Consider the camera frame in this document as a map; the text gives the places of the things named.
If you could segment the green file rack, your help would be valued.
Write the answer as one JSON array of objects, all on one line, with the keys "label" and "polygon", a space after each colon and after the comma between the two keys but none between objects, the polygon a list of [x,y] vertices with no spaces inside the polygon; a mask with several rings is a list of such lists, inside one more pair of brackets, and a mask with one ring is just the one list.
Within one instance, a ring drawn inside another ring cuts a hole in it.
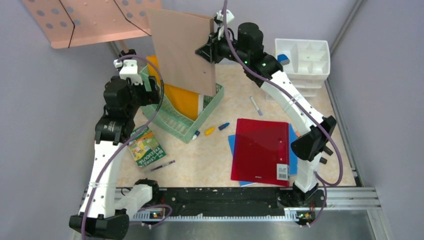
[{"label": "green file rack", "polygon": [[198,98],[199,101],[203,100],[203,104],[202,111],[196,111],[198,113],[196,119],[188,117],[184,112],[180,112],[182,106],[176,107],[174,101],[167,96],[163,98],[159,111],[156,111],[156,104],[141,106],[140,109],[147,119],[155,115],[151,122],[152,124],[155,124],[183,143],[188,144],[192,141],[195,132],[200,130],[224,98],[224,86],[217,83],[215,87],[216,94],[214,96],[205,95]]}]

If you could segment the beige pressure file folder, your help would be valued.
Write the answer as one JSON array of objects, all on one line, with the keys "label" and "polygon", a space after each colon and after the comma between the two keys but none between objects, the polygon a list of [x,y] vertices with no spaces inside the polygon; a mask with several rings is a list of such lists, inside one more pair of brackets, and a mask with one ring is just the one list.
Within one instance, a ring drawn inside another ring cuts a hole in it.
[{"label": "beige pressure file folder", "polygon": [[215,65],[196,54],[214,30],[213,18],[159,8],[148,8],[146,15],[164,82],[200,95],[215,96]]}]

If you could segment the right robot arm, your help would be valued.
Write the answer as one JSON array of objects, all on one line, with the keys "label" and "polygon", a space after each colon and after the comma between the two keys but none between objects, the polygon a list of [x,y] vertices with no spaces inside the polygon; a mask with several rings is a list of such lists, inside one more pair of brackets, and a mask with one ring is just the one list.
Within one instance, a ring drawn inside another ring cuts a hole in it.
[{"label": "right robot arm", "polygon": [[320,159],[327,143],[340,151],[332,139],[337,125],[330,115],[325,117],[301,95],[289,79],[283,66],[272,55],[264,51],[264,34],[252,22],[239,25],[237,38],[231,39],[231,31],[221,26],[208,35],[207,42],[195,50],[195,54],[211,64],[222,59],[239,63],[246,76],[270,95],[285,111],[301,136],[292,144],[298,158],[297,176],[291,190],[292,199],[299,206],[307,206],[318,190]]}]

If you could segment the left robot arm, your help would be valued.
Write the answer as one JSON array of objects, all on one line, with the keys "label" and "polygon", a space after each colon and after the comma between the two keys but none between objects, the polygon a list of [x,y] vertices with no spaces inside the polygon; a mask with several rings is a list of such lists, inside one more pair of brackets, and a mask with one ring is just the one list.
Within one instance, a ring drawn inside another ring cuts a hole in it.
[{"label": "left robot arm", "polygon": [[160,193],[156,181],[140,180],[120,200],[115,200],[116,184],[124,149],[136,136],[134,118],[140,108],[164,100],[161,76],[149,76],[147,91],[140,75],[113,76],[104,86],[103,115],[95,126],[94,161],[87,193],[77,214],[70,216],[69,227],[88,237],[122,240],[134,215],[146,204],[154,207]]}]

